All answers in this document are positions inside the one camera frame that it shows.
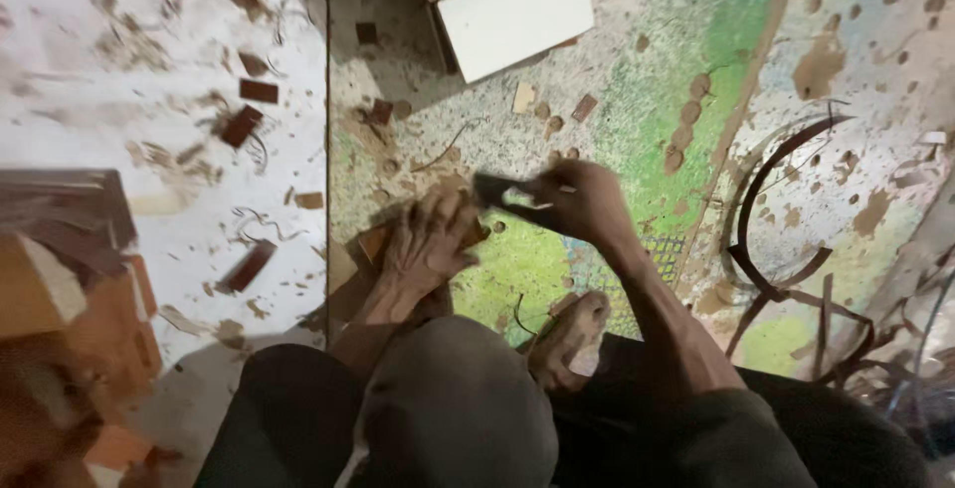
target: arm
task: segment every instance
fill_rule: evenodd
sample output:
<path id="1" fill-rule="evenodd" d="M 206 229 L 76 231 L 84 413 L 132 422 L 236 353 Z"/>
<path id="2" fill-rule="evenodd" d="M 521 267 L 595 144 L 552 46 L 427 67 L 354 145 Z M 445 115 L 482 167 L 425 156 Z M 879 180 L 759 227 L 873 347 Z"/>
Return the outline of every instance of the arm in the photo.
<path id="1" fill-rule="evenodd" d="M 461 239 L 477 211 L 466 195 L 431 194 L 401 214 L 375 287 L 331 348 L 331 355 L 363 382 L 417 303 L 477 263 L 460 252 Z"/>
<path id="2" fill-rule="evenodd" d="M 620 184 L 603 167 L 565 161 L 523 188 L 549 208 L 509 210 L 549 223 L 567 236 L 588 241 L 620 278 L 651 357 L 652 379 L 662 398 L 680 399 L 712 390 L 746 389 L 710 334 L 669 287 L 633 231 Z"/>

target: forearm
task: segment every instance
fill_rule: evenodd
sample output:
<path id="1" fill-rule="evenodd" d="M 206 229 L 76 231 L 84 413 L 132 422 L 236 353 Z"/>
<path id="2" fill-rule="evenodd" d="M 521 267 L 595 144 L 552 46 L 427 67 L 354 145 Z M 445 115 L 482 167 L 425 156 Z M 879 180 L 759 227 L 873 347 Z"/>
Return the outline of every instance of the forearm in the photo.
<path id="1" fill-rule="evenodd" d="M 660 278 L 635 235 L 602 244 L 601 252 L 620 278 L 644 341 L 659 360 L 653 377 L 662 395 L 679 399 L 746 389 L 707 330 Z"/>
<path id="2" fill-rule="evenodd" d="M 383 277 L 372 289 L 361 311 L 331 347 L 331 355 L 363 382 L 368 381 L 388 340 L 417 302 L 418 299 L 403 289 L 399 281 Z"/>

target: left hand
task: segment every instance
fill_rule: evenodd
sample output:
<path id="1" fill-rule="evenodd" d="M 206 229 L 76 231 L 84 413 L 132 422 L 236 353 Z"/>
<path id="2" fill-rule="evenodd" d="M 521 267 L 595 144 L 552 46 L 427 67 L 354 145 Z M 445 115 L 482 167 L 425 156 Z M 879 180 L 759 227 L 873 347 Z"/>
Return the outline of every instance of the left hand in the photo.
<path id="1" fill-rule="evenodd" d="M 465 193 L 430 193 L 401 214 L 385 253 L 381 279 L 416 299 L 478 263 L 461 240 L 478 217 Z"/>

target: floor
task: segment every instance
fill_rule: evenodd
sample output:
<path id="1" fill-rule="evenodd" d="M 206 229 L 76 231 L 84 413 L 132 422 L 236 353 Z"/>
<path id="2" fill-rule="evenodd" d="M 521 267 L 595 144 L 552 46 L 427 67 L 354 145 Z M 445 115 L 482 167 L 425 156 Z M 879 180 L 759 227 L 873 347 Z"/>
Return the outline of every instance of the floor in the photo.
<path id="1" fill-rule="evenodd" d="M 119 169 L 158 302 L 209 330 L 154 321 L 164 373 L 130 418 L 185 455 L 164 472 L 167 485 L 191 483 L 250 352 L 324 347 L 321 332 L 297 323 L 326 299 L 326 256 L 436 184 L 477 171 L 529 177 L 573 149 L 609 165 L 660 273 L 725 346 L 755 296 L 723 251 L 738 194 L 792 129 L 830 111 L 855 116 L 770 175 L 750 221 L 754 260 L 785 277 L 831 248 L 800 287 L 818 294 L 833 273 L 835 299 L 874 317 L 898 294 L 879 287 L 905 275 L 897 250 L 930 223 L 951 171 L 950 146 L 920 142 L 939 130 L 955 140 L 950 1 L 592 0 L 596 26 L 579 42 L 471 86 L 443 69 L 424 0 L 330 1 L 328 12 L 326 0 L 0 0 L 0 167 Z M 378 42 L 359 45 L 355 23 L 368 21 Z M 233 151 L 209 128 L 242 105 L 239 51 L 268 61 L 261 79 L 280 86 L 281 101 L 257 104 L 268 116 L 262 144 Z M 548 138 L 541 118 L 512 113 L 520 82 L 537 90 L 535 108 L 563 117 L 560 131 Z M 584 94 L 599 103 L 578 123 L 570 113 Z M 410 105 L 385 140 L 356 120 L 375 99 Z M 683 115 L 688 105 L 698 118 Z M 170 161 L 185 151 L 197 152 Z M 287 204 L 290 189 L 326 191 L 328 206 Z M 932 216 L 952 200 L 939 202 Z M 249 223 L 252 211 L 268 218 Z M 479 247 L 483 266 L 456 279 L 458 312 L 518 343 L 521 295 L 521 321 L 534 328 L 568 290 L 602 288 L 615 307 L 610 329 L 639 335 L 592 248 L 499 214 L 482 221 L 504 230 Z M 203 284 L 245 254 L 239 230 L 279 251 L 241 295 L 210 296 Z M 909 316 L 924 326 L 928 309 Z M 805 376 L 809 359 L 794 352 L 817 320 L 803 305 L 771 304 L 734 361 Z M 233 323 L 239 341 L 224 331 Z M 834 327 L 840 356 L 857 331 Z M 951 344 L 943 327 L 929 353 Z"/>
<path id="2" fill-rule="evenodd" d="M 592 1 L 597 25 L 575 45 L 465 86 L 442 71 L 424 0 L 331 0 L 330 75 L 340 84 L 329 96 L 332 239 L 348 246 L 389 207 L 435 185 L 458 185 L 478 171 L 530 177 L 556 152 L 576 149 L 620 174 L 659 272 L 726 346 L 755 297 L 722 251 L 734 240 L 735 194 L 785 136 L 846 114 L 855 118 L 770 174 L 749 244 L 758 267 L 777 278 L 818 247 L 833 249 L 800 287 L 818 294 L 833 272 L 836 299 L 866 312 L 896 249 L 949 175 L 950 148 L 939 152 L 920 140 L 938 130 L 951 139 L 951 6 Z M 368 21 L 378 42 L 362 45 L 355 24 Z M 521 82 L 564 118 L 563 129 L 548 135 L 531 112 L 512 113 Z M 578 123 L 569 113 L 584 94 L 600 103 Z M 384 140 L 360 124 L 376 99 L 412 108 Z M 684 113 L 695 107 L 699 116 L 687 124 Z M 482 266 L 454 281 L 456 311 L 518 344 L 528 337 L 513 316 L 518 299 L 522 323 L 534 329 L 567 291 L 601 288 L 615 306 L 609 329 L 639 335 L 619 283 L 591 247 L 501 214 L 483 219 L 497 221 L 506 228 L 477 250 Z M 809 359 L 791 354 L 814 340 L 817 321 L 793 301 L 773 303 L 744 335 L 734 362 L 805 376 Z M 847 324 L 836 321 L 835 333 L 851 335 Z M 846 339 L 835 348 L 852 346 Z"/>

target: bare foot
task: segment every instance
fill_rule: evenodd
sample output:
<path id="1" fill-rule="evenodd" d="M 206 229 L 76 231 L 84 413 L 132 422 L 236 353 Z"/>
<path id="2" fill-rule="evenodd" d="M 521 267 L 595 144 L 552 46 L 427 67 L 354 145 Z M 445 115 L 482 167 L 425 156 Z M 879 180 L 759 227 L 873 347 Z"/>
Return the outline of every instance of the bare foot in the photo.
<path id="1" fill-rule="evenodd" d="M 590 378 L 572 372 L 570 366 L 584 348 L 600 339 L 610 316 L 610 303 L 603 292 L 590 291 L 579 297 L 573 294 L 558 303 L 551 314 L 555 322 L 530 346 L 527 368 L 545 390 L 578 391 Z"/>

